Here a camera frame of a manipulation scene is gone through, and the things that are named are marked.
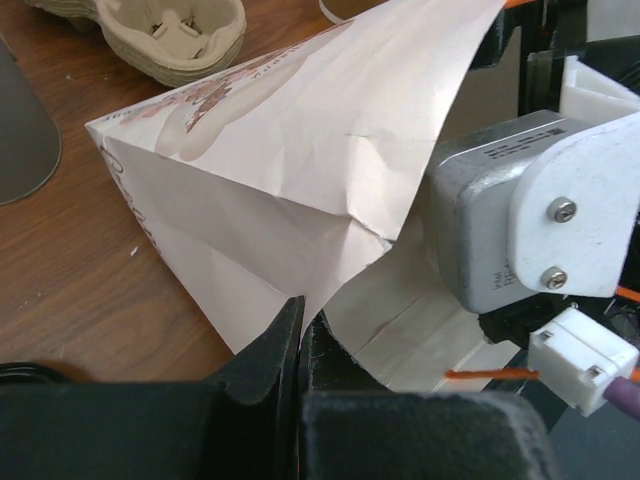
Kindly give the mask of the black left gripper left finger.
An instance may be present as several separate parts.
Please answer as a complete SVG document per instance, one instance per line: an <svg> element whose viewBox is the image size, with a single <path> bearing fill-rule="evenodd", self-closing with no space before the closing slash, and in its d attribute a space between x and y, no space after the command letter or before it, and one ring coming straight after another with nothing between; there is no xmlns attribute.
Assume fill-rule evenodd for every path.
<svg viewBox="0 0 640 480"><path fill-rule="evenodd" d="M201 479L291 479L295 470L299 340L305 301L287 300L269 327L207 381Z"/></svg>

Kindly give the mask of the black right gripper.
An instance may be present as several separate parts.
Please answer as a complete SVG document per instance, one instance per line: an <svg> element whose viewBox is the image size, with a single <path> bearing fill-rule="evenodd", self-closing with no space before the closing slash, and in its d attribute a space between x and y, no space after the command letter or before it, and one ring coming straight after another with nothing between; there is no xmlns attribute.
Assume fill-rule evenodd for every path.
<svg viewBox="0 0 640 480"><path fill-rule="evenodd" d="M637 1L507 1L485 35L473 70L498 65L515 30L520 31L521 115L561 110L563 85L577 77L572 60L588 67L585 90L639 99L639 3Z"/></svg>

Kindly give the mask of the cream paper takeout bag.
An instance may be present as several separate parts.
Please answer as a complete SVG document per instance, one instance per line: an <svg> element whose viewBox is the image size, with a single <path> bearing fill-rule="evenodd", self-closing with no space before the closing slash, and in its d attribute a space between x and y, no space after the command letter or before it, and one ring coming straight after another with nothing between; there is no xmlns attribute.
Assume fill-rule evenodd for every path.
<svg viewBox="0 0 640 480"><path fill-rule="evenodd" d="M499 1L391 1L93 120L132 213L233 352L292 297L396 391L501 368L414 206Z"/></svg>

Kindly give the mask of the cardboard two-cup carrier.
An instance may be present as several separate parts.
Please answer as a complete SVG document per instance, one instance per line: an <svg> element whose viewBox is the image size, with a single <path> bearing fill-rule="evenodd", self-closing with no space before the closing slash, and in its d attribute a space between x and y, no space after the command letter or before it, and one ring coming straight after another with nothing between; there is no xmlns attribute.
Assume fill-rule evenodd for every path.
<svg viewBox="0 0 640 480"><path fill-rule="evenodd" d="M98 25L123 61L179 87L226 69L241 50L247 21L239 0L29 1L81 31Z"/></svg>

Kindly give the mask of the grey cylindrical utensil holder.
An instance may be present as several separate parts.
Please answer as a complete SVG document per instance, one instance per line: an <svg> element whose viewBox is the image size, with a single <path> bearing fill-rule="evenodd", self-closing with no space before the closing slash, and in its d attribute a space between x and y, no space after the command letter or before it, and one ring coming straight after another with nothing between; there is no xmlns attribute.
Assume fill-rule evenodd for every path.
<svg viewBox="0 0 640 480"><path fill-rule="evenodd" d="M21 200L44 186L62 154L60 130L1 43L1 203Z"/></svg>

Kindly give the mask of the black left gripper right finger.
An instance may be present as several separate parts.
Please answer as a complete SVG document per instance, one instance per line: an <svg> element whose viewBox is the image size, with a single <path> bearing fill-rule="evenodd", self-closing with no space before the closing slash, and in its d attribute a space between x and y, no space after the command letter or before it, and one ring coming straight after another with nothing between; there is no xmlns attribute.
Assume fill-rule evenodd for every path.
<svg viewBox="0 0 640 480"><path fill-rule="evenodd" d="M390 479L395 395L367 373L318 315L302 339L300 462L304 479Z"/></svg>

